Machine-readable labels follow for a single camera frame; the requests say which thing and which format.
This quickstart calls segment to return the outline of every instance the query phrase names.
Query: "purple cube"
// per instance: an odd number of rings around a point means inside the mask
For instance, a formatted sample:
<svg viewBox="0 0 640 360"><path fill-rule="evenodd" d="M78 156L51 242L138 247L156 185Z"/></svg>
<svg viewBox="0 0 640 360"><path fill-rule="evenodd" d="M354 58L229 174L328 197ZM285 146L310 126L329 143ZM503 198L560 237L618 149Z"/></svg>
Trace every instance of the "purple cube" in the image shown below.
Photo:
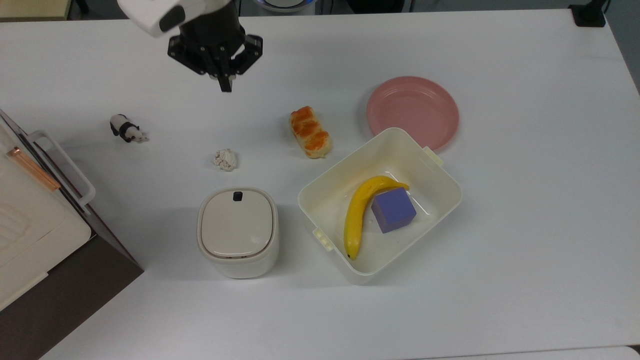
<svg viewBox="0 0 640 360"><path fill-rule="evenodd" d="M375 196L371 209L383 234L409 225L415 217L415 208L404 188Z"/></svg>

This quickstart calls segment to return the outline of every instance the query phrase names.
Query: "crumpled paper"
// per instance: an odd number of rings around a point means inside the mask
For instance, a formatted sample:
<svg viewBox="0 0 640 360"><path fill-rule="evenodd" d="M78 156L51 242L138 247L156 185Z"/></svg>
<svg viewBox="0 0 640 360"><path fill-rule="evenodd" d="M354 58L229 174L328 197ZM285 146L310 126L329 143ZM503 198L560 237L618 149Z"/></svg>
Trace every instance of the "crumpled paper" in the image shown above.
<svg viewBox="0 0 640 360"><path fill-rule="evenodd" d="M237 168L236 154L231 149L218 151L211 162L224 171L231 171Z"/></svg>

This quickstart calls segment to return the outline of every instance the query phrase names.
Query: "bin lid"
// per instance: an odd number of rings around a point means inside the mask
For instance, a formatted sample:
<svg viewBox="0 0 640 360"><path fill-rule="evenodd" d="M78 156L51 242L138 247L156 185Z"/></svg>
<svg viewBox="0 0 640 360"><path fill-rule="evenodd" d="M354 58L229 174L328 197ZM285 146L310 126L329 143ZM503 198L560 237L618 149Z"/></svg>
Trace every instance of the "bin lid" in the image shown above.
<svg viewBox="0 0 640 360"><path fill-rule="evenodd" d="M203 205L200 240L219 258L248 258L273 237L273 210L267 198L250 189L226 189Z"/></svg>

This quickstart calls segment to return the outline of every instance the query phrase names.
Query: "black button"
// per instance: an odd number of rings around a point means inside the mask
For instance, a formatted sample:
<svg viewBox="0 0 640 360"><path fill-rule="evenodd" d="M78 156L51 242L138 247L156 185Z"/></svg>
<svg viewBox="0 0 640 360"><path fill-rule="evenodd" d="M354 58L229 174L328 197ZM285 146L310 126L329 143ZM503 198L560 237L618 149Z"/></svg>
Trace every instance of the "black button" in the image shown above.
<svg viewBox="0 0 640 360"><path fill-rule="evenodd" d="M160 30L163 33L173 29L176 25L180 25L185 19L184 9L180 5L174 6L166 15L160 19Z"/></svg>

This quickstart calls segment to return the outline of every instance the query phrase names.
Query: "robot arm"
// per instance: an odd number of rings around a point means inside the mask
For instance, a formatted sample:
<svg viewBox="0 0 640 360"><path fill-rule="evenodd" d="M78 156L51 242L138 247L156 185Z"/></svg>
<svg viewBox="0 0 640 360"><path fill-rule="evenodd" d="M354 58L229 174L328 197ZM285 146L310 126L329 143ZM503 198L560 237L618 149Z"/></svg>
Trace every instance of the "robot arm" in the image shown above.
<svg viewBox="0 0 640 360"><path fill-rule="evenodd" d="M167 53L198 74L217 79L224 92L262 56L262 38L247 35L231 0L118 0L141 29L159 37L175 26ZM244 49L236 54L241 46Z"/></svg>

